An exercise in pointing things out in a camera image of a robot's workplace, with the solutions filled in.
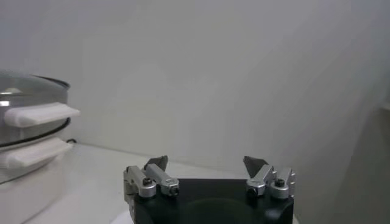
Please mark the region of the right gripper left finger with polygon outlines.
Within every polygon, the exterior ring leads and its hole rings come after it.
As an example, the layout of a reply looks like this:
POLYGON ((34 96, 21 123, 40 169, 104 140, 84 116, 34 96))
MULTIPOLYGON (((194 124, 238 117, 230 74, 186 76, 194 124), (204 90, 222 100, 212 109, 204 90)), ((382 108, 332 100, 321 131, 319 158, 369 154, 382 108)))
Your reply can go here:
POLYGON ((168 156, 163 155, 151 158, 143 168, 128 166, 123 172, 124 200, 130 201, 136 196, 153 198, 160 193, 168 197, 179 194, 180 184, 177 178, 169 176, 165 170, 168 165, 168 156))

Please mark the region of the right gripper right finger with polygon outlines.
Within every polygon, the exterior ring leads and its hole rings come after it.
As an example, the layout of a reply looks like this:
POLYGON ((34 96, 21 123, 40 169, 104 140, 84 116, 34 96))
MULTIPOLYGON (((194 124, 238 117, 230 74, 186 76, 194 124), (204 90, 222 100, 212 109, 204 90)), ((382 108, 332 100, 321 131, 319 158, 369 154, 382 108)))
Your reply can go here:
POLYGON ((265 160, 245 156, 243 163, 249 174, 246 194, 249 198, 269 194, 272 198, 285 200, 294 197, 296 173, 290 167, 272 166, 265 160))

